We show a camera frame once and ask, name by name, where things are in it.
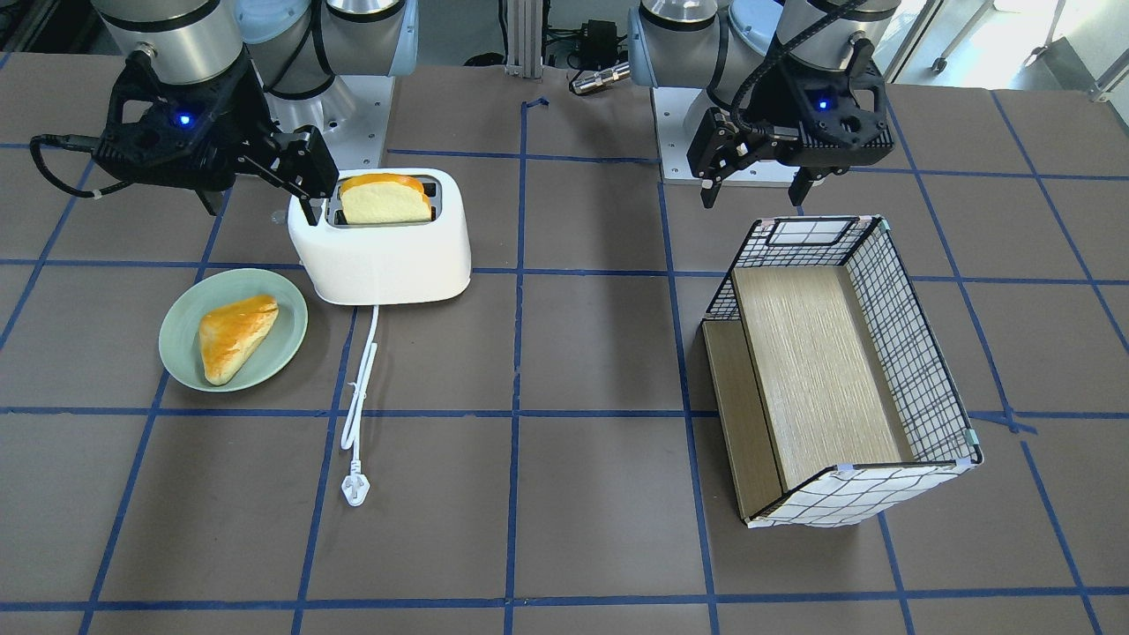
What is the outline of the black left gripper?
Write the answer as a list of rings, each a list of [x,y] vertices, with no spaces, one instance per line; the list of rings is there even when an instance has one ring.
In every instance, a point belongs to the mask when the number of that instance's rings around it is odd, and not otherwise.
[[[830,169],[874,165],[895,148],[886,113],[886,81],[872,61],[874,44],[850,43],[844,70],[819,70],[786,56],[765,76],[765,120],[747,131],[723,108],[706,108],[688,148],[706,209],[723,181],[754,162],[794,166],[789,201],[800,206]]]

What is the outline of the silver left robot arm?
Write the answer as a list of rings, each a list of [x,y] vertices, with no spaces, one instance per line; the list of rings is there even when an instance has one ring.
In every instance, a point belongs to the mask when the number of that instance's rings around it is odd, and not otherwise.
[[[796,169],[802,205],[819,181],[870,166],[895,142],[874,51],[895,1],[642,1],[632,14],[632,79],[703,93],[690,116],[690,176],[711,208],[723,181],[755,162]]]

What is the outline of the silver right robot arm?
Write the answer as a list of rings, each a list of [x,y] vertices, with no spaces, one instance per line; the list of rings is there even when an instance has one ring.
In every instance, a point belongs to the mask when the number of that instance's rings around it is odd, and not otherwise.
[[[96,1],[126,62],[93,160],[125,183],[194,191],[215,214],[237,176],[333,195],[345,77],[406,76],[415,1]]]

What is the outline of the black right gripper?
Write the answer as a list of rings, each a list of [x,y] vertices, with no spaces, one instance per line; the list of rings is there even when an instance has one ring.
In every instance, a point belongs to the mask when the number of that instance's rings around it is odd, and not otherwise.
[[[135,49],[110,92],[93,160],[120,181],[195,191],[213,217],[237,172],[259,176],[297,198],[312,228],[313,201],[333,195],[340,175],[318,128],[272,131],[246,47],[222,73],[189,85],[158,80],[152,56]]]

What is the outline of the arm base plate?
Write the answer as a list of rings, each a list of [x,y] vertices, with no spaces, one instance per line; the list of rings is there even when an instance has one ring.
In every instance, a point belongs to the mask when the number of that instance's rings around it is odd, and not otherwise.
[[[318,96],[288,101],[266,95],[265,99],[282,131],[318,127],[339,172],[376,169],[384,155],[395,85],[391,77],[347,75]]]
[[[653,88],[654,131],[660,149],[662,181],[668,185],[699,185],[700,179],[691,174],[688,149],[706,108],[714,102],[700,88]],[[726,186],[788,188],[798,168],[778,160],[754,162],[723,181]]]

